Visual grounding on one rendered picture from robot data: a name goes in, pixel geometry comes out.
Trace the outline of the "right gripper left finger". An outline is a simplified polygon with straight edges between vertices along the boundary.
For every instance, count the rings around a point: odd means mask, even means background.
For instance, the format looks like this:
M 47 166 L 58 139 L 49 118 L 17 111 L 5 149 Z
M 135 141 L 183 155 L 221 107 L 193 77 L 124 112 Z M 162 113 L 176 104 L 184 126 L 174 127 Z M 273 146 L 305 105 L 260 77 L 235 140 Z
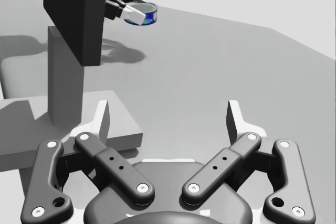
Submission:
M 152 183 L 115 149 L 106 146 L 109 127 L 109 104 L 101 100 L 92 122 L 75 127 L 65 142 L 45 140 L 38 145 L 22 208 L 23 222 L 68 221 L 74 207 L 63 186 L 69 174 L 78 170 L 94 168 L 137 205 L 154 200 Z

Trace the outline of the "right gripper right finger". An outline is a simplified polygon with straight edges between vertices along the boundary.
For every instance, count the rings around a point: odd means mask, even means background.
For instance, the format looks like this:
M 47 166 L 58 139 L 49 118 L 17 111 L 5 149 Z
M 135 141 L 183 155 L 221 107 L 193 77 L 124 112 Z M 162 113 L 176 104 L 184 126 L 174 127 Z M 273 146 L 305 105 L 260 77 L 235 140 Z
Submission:
M 275 141 L 265 130 L 244 121 L 238 101 L 227 106 L 230 147 L 219 151 L 182 187 L 189 205 L 204 203 L 219 186 L 238 188 L 254 171 L 266 173 L 274 192 L 267 196 L 263 214 L 271 222 L 314 222 L 314 210 L 299 146 L 288 139 Z

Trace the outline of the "blue can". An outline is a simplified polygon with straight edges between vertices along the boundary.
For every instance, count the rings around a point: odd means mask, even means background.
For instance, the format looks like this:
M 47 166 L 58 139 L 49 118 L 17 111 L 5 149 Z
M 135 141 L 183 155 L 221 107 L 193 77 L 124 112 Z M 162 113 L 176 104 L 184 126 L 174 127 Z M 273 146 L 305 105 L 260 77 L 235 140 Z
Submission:
M 157 21 L 158 8 L 155 4 L 133 2 L 133 3 L 130 3 L 129 6 L 143 12 L 146 15 L 146 17 L 145 17 L 143 24 L 135 24 L 128 19 L 124 19 L 125 22 L 129 24 L 133 24 L 133 25 L 145 26 L 145 25 L 154 24 Z

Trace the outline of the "black screen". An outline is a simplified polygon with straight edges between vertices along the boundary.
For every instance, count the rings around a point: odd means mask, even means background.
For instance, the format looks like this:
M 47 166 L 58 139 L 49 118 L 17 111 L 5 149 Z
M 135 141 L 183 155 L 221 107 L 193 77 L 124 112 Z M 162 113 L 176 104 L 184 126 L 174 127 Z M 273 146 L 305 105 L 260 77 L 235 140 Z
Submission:
M 106 0 L 44 0 L 44 9 L 83 67 L 101 63 Z

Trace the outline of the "grey stand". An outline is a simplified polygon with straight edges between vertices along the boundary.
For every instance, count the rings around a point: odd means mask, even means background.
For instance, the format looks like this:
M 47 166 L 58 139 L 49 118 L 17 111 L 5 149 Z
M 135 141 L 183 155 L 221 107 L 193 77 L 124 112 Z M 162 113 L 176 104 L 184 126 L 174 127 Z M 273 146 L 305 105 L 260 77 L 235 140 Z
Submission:
M 84 92 L 84 68 L 48 28 L 48 94 L 0 100 L 0 172 L 32 167 L 38 145 L 62 141 L 67 169 L 81 166 L 75 136 L 89 131 L 117 151 L 138 148 L 143 132 L 111 91 Z

